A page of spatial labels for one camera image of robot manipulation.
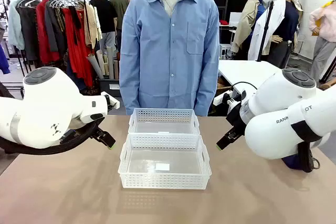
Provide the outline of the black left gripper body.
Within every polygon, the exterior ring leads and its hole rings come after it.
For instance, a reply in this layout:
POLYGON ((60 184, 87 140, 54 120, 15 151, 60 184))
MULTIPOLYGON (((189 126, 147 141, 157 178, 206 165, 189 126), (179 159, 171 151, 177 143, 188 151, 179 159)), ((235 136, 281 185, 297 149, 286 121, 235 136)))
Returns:
POLYGON ((92 139, 95 139, 96 141, 102 141, 104 139, 105 133, 102 129, 100 129, 99 127, 96 128, 92 134, 90 135, 90 137, 92 139))

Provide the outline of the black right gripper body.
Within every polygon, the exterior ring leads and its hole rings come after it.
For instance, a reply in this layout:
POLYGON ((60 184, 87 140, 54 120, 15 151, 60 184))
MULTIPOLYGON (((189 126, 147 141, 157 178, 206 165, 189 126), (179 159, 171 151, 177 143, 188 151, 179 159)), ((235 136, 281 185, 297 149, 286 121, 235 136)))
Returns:
POLYGON ((243 111, 241 111, 241 102, 237 102, 235 106, 232 104, 229 108, 230 111, 227 114, 226 120, 230 123, 232 128, 228 131, 228 134, 245 135, 247 121, 243 111))

